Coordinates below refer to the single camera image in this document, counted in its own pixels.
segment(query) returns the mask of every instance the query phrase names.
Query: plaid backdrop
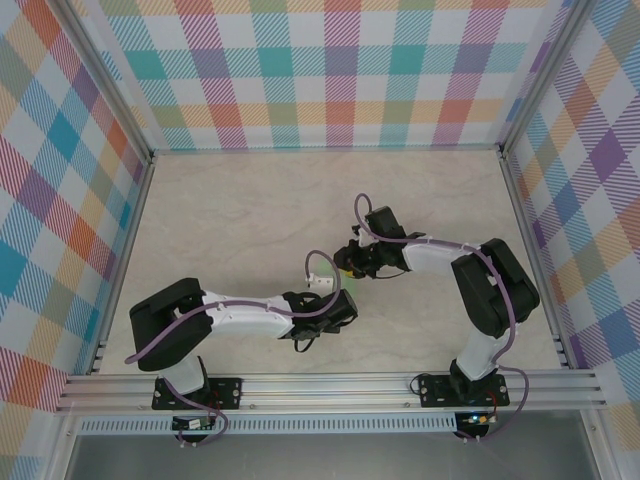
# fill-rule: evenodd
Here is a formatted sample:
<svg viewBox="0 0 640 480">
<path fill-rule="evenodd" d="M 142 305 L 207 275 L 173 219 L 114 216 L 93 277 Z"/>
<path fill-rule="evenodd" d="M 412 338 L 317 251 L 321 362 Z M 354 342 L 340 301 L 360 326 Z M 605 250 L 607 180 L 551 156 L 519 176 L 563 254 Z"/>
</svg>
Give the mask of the plaid backdrop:
<svg viewBox="0 0 640 480">
<path fill-rule="evenodd" d="M 44 0 L 0 3 L 0 479 L 35 475 L 143 164 Z"/>
<path fill-rule="evenodd" d="M 571 346 L 640 478 L 640 1 L 600 0 L 514 153 Z"/>
<path fill-rule="evenodd" d="M 150 142 L 190 150 L 494 144 L 570 2 L 74 3 Z"/>
</svg>

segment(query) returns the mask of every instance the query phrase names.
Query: beige tabletop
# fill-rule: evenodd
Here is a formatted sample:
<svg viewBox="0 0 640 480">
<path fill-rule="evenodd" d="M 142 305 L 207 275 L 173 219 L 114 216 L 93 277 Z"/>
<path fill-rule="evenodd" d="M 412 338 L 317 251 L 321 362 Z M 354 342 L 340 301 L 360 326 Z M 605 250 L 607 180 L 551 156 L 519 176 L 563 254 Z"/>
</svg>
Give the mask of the beige tabletop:
<svg viewBox="0 0 640 480">
<path fill-rule="evenodd" d="M 305 290 L 306 253 L 346 245 L 359 192 L 375 207 L 389 205 L 408 233 L 470 243 L 502 238 L 530 271 L 492 151 L 160 157 L 101 373 L 138 372 L 123 363 L 134 352 L 128 310 L 183 277 L 232 296 Z M 359 318 L 305 354 L 290 340 L 255 336 L 210 336 L 195 352 L 220 374 L 436 371 L 449 368 L 472 328 L 453 276 L 410 273 L 349 280 L 346 288 Z M 542 307 L 520 327 L 503 363 L 559 368 Z"/>
</svg>

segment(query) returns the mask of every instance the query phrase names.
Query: purple cable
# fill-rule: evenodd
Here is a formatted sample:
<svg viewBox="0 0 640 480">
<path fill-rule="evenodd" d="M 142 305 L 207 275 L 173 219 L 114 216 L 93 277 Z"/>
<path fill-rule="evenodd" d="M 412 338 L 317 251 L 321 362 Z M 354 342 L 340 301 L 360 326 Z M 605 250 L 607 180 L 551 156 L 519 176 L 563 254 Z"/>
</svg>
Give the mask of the purple cable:
<svg viewBox="0 0 640 480">
<path fill-rule="evenodd" d="M 205 438 L 204 440 L 202 440 L 201 442 L 198 443 L 198 445 L 206 445 L 207 443 L 211 443 L 214 440 L 216 440 L 217 438 L 220 438 L 220 436 L 227 431 L 227 429 L 229 428 L 229 418 L 222 413 L 220 410 L 218 410 L 217 408 L 213 408 L 213 407 L 207 407 L 206 405 L 202 405 L 200 403 L 194 402 L 192 400 L 189 400 L 187 397 L 185 397 L 184 395 L 181 395 L 180 393 L 178 393 L 178 391 L 175 389 L 175 387 L 173 385 L 171 385 L 169 383 L 169 380 L 167 380 L 166 378 L 164 379 L 164 383 L 167 385 L 167 388 L 169 389 L 169 391 L 173 394 L 174 397 L 176 397 L 178 400 L 180 400 L 182 403 L 186 403 L 187 405 L 192 406 L 193 408 L 197 408 L 198 410 L 205 410 L 209 413 L 213 413 L 216 417 L 216 419 L 221 418 L 224 420 L 224 425 L 222 426 L 222 430 L 220 430 L 219 432 L 216 432 L 212 435 L 209 435 L 207 438 Z M 178 432 L 178 439 L 181 442 L 186 442 L 188 440 L 185 440 L 182 437 L 182 430 L 180 430 Z"/>
<path fill-rule="evenodd" d="M 365 232 L 367 232 L 367 234 L 369 234 L 371 237 L 375 238 L 376 240 L 379 240 L 381 242 L 387 242 L 387 243 L 424 243 L 424 244 L 431 244 L 431 245 L 440 245 L 440 246 L 451 248 L 454 250 L 463 249 L 473 253 L 474 255 L 477 255 L 478 258 L 480 258 L 480 260 L 484 262 L 484 264 L 487 266 L 487 268 L 491 272 L 491 275 L 493 275 L 493 278 L 495 278 L 496 280 L 496 285 L 498 285 L 498 289 L 502 294 L 502 298 L 504 299 L 504 303 L 507 307 L 507 314 L 509 316 L 509 339 L 507 340 L 507 343 L 505 344 L 505 346 L 502 347 L 491 359 L 493 363 L 497 364 L 498 359 L 511 348 L 511 346 L 513 345 L 513 342 L 515 341 L 516 315 L 513 311 L 513 304 L 511 303 L 511 299 L 509 298 L 507 287 L 502 281 L 500 274 L 498 273 L 496 268 L 493 266 L 491 259 L 489 259 L 484 253 L 482 253 L 477 248 L 474 248 L 470 245 L 463 245 L 461 243 L 448 242 L 446 240 L 432 240 L 432 239 L 426 239 L 426 238 L 385 238 L 376 233 L 373 233 L 369 228 L 369 226 L 366 224 L 366 222 L 364 222 L 364 220 L 362 220 L 362 217 L 360 216 L 360 211 L 358 209 L 358 202 L 360 201 L 361 198 L 364 198 L 366 200 L 369 206 L 369 212 L 371 212 L 371 210 L 373 209 L 373 204 L 369 196 L 366 193 L 359 193 L 356 196 L 356 199 L 353 205 L 353 209 L 356 214 L 356 219 L 358 220 L 358 224 L 360 225 L 360 227 Z M 518 414 L 522 411 L 522 409 L 524 408 L 524 404 L 527 402 L 527 398 L 529 398 L 529 377 L 527 377 L 527 374 L 523 370 L 520 370 L 519 368 L 515 368 L 515 367 L 505 367 L 502 365 L 498 365 L 498 368 L 501 370 L 517 372 L 520 375 L 522 375 L 522 378 L 524 379 L 524 393 L 522 395 L 522 400 L 520 401 L 520 405 L 518 405 L 518 408 L 516 408 L 516 411 L 513 413 L 513 416 L 509 419 L 509 421 L 499 430 L 496 430 L 492 433 L 487 434 L 484 437 L 485 439 L 493 437 L 497 435 L 499 432 L 502 432 L 503 430 L 505 430 L 513 422 L 513 419 L 516 418 Z M 461 433 L 465 437 L 471 438 L 470 435 L 465 434 L 464 432 L 459 432 L 459 433 Z"/>
<path fill-rule="evenodd" d="M 338 269 L 338 266 L 335 264 L 333 259 L 329 255 L 327 255 L 326 253 L 321 252 L 320 250 L 311 250 L 307 254 L 307 258 L 305 259 L 305 262 L 304 262 L 304 270 L 305 270 L 305 273 L 307 275 L 307 278 L 309 278 L 309 273 L 310 273 L 309 260 L 311 259 L 311 257 L 313 255 L 320 255 L 325 260 L 327 260 L 331 264 L 331 267 L 333 268 L 333 272 L 334 272 L 334 275 L 335 275 L 335 278 L 336 278 L 336 289 L 335 289 L 335 292 L 333 294 L 333 297 L 331 297 L 331 300 L 329 300 L 329 303 L 327 303 L 321 309 L 316 310 L 315 312 L 294 313 L 294 312 L 291 312 L 291 311 L 282 310 L 280 308 L 271 307 L 270 305 L 268 305 L 266 303 L 253 302 L 251 300 L 225 300 L 225 301 L 222 301 L 222 302 L 208 303 L 206 305 L 202 305 L 201 307 L 194 308 L 193 310 L 190 310 L 187 313 L 185 313 L 184 315 L 182 315 L 181 317 L 177 318 L 174 322 L 171 323 L 171 325 L 169 325 L 162 332 L 160 332 L 156 338 L 151 340 L 151 342 L 149 342 L 149 344 L 147 344 L 146 347 L 144 347 L 138 353 L 127 357 L 125 359 L 124 363 L 126 363 L 127 365 L 130 365 L 132 363 L 137 362 L 138 360 L 143 358 L 145 355 L 147 355 L 151 350 L 153 350 L 167 335 L 169 335 L 171 332 L 173 332 L 176 328 L 178 328 L 184 322 L 189 320 L 191 317 L 193 317 L 194 315 L 197 315 L 198 313 L 205 312 L 205 311 L 209 310 L 210 308 L 217 308 L 218 306 L 224 306 L 224 307 L 236 307 L 236 306 L 256 307 L 256 308 L 265 309 L 265 310 L 267 310 L 269 312 L 278 313 L 278 314 L 284 315 L 286 317 L 296 317 L 296 318 L 312 318 L 312 317 L 317 317 L 318 315 L 322 315 L 324 312 L 328 311 L 331 307 L 333 307 L 333 305 L 338 301 L 338 297 L 340 296 L 340 290 L 342 289 L 342 279 L 340 278 L 340 270 Z"/>
</svg>

